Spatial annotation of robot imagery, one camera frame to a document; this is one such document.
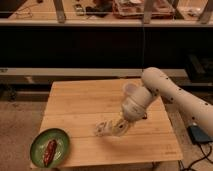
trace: wooden table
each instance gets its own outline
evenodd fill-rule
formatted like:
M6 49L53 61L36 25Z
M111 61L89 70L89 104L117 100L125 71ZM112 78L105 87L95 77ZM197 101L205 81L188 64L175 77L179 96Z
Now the wooden table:
M122 137L95 137L97 123L121 110L124 83L139 79L54 82L40 132L60 128L70 137L71 153L59 166L97 166L174 161L182 152L159 97Z

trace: cable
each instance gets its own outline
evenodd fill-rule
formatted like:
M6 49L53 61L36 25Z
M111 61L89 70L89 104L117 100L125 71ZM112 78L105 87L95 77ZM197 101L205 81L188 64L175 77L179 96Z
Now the cable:
M203 153L203 155L206 157L206 159L209 161L209 163L213 164L213 161L212 161L211 159L209 159L209 156L207 156L207 155L205 154L205 152L203 151L203 148L202 148L201 145L199 146L199 148L200 148L201 152Z
M141 24L142 24L142 58L141 58L141 69L142 72L144 70L144 65L145 65L145 49L146 49L146 33L145 33L145 26L144 26L144 22L143 22L143 16L141 17Z
M31 7L34 7L34 6L38 6L39 5L39 3L36 3L36 4L31 4L31 5L28 5L28 6L26 6L26 7L23 7L23 8L21 8L21 9L19 9L19 10L17 10L16 12L15 12L15 14L16 14L16 18L20 18L20 16L23 16L23 17L21 17L22 19L23 18L32 18L33 17L33 13L32 13L32 11L31 11Z
M193 161L187 168L184 167L183 162L182 161L178 161L179 163L179 167L180 167L180 171L196 171L195 169L192 168L193 165L195 165L196 163L207 159L211 164L213 164L213 161L210 160L208 157L212 154L212 146L209 145L209 152L207 154L204 153L201 144L197 144L198 147L200 148L202 154L204 155L203 157L201 157L200 159L197 159L195 161Z

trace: floor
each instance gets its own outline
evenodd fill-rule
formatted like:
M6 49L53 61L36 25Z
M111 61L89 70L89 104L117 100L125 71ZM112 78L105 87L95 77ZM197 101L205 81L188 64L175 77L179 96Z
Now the floor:
M213 104L212 93L193 93ZM18 91L15 100L11 100L9 95L8 91L2 91L0 98L0 171L31 171L29 167L30 145L39 131L49 91ZM164 102L184 155L183 163L188 166L192 161L202 157L202 153L197 146L192 145L186 132L185 127L190 121L177 110L175 105L166 100ZM204 160L193 168L197 171L212 171L213 165ZM141 165L127 165L125 168L105 166L71 170L148 171L151 169L146 169ZM155 170L177 171L179 170L178 162L161 163Z

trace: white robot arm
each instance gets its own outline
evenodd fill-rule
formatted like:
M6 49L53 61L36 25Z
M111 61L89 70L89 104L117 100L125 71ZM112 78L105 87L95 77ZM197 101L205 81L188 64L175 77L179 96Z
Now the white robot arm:
M104 122L96 127L95 134L123 135L131 123L146 116L147 107L161 95L178 106L210 136L213 137L213 106L190 94L174 84L169 77L158 68L147 68L141 76L143 86L134 88L122 103L122 119Z

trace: green plate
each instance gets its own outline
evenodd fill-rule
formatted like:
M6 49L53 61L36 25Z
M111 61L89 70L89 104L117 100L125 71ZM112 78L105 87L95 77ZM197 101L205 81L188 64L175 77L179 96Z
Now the green plate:
M58 128L48 129L36 137L30 148L30 158L37 167L45 167L43 164L43 154L48 142L53 139L57 141L57 148L53 161L47 167L57 167L69 153L70 142L66 132Z

